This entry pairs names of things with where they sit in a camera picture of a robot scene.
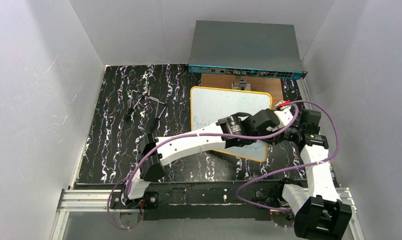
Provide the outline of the yellow framed whiteboard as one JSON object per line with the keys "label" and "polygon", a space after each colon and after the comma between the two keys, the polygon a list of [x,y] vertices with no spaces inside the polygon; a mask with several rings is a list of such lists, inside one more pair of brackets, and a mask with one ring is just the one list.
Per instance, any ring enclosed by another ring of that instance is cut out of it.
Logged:
{"label": "yellow framed whiteboard", "polygon": [[[271,108],[272,103],[272,96],[266,92],[194,86],[190,92],[191,129],[202,129],[238,112],[254,115],[260,110]],[[213,151],[264,162],[268,155],[268,144],[257,141],[243,147]]]}

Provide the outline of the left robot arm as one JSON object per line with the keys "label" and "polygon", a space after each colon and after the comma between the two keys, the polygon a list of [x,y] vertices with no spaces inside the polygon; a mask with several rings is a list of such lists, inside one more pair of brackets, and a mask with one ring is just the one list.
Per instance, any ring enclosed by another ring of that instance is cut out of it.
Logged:
{"label": "left robot arm", "polygon": [[256,141],[271,144],[271,134],[293,119],[289,110],[263,109],[252,115],[237,112],[197,130],[172,137],[147,134],[138,150],[138,164],[126,181],[124,196],[140,199],[150,183],[165,176],[165,166],[197,153],[244,147]]}

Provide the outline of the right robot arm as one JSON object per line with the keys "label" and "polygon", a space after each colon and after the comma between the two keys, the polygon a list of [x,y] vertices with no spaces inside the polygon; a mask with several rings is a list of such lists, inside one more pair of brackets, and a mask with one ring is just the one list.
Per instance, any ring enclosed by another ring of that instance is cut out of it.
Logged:
{"label": "right robot arm", "polygon": [[283,138],[294,142],[300,150],[307,174],[308,191],[293,180],[285,180],[282,197],[295,218],[295,235],[308,240],[340,240],[352,217],[350,205],[342,202],[333,183],[329,144],[320,135],[321,113],[304,110],[300,123],[290,127]]}

